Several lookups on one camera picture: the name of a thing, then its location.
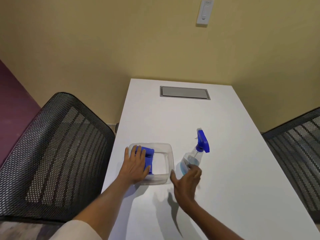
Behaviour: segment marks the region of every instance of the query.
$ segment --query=white sleeve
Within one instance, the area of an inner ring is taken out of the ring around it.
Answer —
[[[50,240],[102,240],[98,233],[88,224],[80,220],[65,223]]]

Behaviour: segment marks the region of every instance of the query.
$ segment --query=office chair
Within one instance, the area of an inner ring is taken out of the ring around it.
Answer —
[[[320,107],[262,134],[314,222],[320,222]]]
[[[61,224],[102,190],[115,135],[69,93],[56,93],[0,169],[0,220]]]

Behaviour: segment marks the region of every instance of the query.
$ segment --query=beige wall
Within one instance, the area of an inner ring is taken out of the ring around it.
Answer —
[[[260,131],[320,106],[320,0],[0,0],[0,59],[39,105],[119,121],[130,77],[233,85]]]

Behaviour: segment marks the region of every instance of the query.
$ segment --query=person's right arm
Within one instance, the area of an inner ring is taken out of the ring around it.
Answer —
[[[243,240],[197,204],[195,191],[202,171],[192,164],[189,168],[188,173],[180,180],[176,178],[174,171],[171,171],[170,175],[174,185],[174,196],[181,209],[194,220],[209,240]]]

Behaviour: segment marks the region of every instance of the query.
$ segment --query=hand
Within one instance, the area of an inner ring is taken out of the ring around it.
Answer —
[[[145,170],[143,170],[145,165],[146,150],[142,150],[141,152],[141,146],[138,146],[137,153],[135,153],[136,148],[137,145],[133,146],[131,155],[129,157],[129,148],[126,147],[124,151],[124,161],[118,175],[118,178],[124,180],[129,185],[136,184],[144,180],[151,167],[149,165]]]
[[[190,170],[180,180],[177,179],[174,170],[170,174],[170,179],[174,185],[174,196],[185,212],[190,204],[196,203],[196,187],[202,174],[202,170],[198,166],[189,164],[188,167]]]

